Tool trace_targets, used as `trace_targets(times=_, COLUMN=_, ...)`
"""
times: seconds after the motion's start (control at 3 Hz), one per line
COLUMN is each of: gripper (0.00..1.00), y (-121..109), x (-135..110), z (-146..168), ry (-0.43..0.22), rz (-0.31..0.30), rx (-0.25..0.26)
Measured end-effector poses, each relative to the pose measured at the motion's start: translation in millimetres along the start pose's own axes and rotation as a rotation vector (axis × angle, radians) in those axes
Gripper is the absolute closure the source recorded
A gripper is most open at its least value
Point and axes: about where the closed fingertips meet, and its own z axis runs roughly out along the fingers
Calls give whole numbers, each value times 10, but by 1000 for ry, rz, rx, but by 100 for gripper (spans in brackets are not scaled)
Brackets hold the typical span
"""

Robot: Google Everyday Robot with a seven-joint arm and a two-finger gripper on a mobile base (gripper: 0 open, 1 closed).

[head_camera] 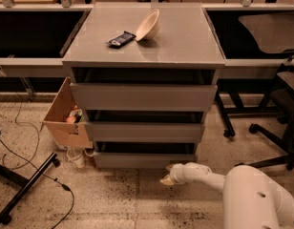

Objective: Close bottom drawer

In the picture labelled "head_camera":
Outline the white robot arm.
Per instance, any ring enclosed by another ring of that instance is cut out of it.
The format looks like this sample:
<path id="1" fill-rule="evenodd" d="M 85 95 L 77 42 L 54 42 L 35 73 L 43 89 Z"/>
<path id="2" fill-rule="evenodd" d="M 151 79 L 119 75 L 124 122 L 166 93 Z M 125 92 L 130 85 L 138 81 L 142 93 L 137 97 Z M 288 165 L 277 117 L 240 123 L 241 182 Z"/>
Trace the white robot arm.
<path id="1" fill-rule="evenodd" d="M 223 229 L 283 229 L 294 223 L 294 197 L 252 166 L 236 166 L 225 176 L 193 162 L 167 170 L 164 185 L 200 182 L 222 194 Z"/>

